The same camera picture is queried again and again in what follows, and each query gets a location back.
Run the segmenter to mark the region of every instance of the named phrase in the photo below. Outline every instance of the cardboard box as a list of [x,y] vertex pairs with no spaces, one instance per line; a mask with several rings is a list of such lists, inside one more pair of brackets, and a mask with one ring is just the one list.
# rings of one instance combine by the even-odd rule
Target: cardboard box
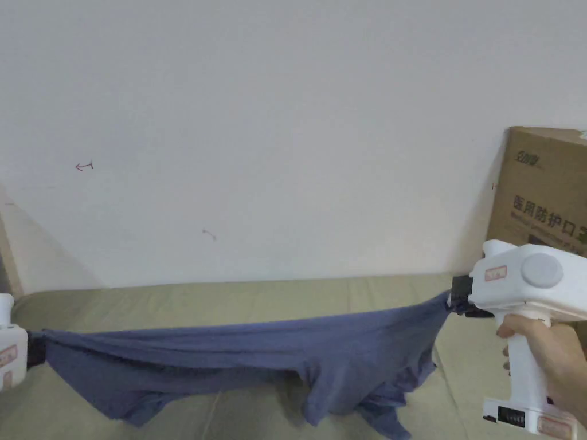
[[587,256],[587,140],[581,135],[510,128],[487,239]]

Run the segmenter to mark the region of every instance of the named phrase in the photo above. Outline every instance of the gray round button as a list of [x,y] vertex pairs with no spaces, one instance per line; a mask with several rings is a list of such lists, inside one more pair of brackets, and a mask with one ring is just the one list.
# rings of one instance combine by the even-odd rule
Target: gray round button
[[563,270],[556,257],[547,253],[535,253],[522,262],[522,278],[534,287],[549,289],[561,280]]

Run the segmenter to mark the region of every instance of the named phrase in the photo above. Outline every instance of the cloth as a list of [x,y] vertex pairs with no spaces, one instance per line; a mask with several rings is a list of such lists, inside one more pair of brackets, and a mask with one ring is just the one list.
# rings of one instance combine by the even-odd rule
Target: cloth
[[44,330],[46,359],[83,398],[113,419],[141,426],[192,394],[274,382],[297,374],[317,425],[359,411],[384,436],[409,434],[395,408],[434,370],[431,351],[447,294],[399,309],[262,324],[77,334]]

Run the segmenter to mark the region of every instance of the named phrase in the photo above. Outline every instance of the bed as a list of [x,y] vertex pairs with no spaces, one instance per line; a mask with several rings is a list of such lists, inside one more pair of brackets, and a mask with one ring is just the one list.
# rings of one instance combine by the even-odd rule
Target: bed
[[[13,321],[29,330],[76,332],[258,323],[407,306],[450,285],[451,275],[442,274],[41,292],[17,303]],[[434,350],[437,371],[399,411],[414,439],[534,438],[481,417],[483,396],[508,397],[502,348],[493,320],[449,317]],[[303,395],[303,384],[292,380],[195,396],[134,428],[104,417],[42,365],[0,396],[0,438],[383,439],[358,414],[308,425],[299,411]]]

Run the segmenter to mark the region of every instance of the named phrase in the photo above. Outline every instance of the wall mark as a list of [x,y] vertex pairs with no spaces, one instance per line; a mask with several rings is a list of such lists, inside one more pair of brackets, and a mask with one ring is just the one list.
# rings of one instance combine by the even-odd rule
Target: wall mark
[[84,167],[92,167],[92,169],[94,169],[94,165],[92,165],[91,160],[90,160],[90,163],[88,163],[88,165],[77,164],[75,167],[77,168],[78,171],[83,171],[82,168],[84,168]]
[[202,229],[202,233],[209,235],[210,237],[212,237],[213,241],[216,241],[216,236],[212,232]]

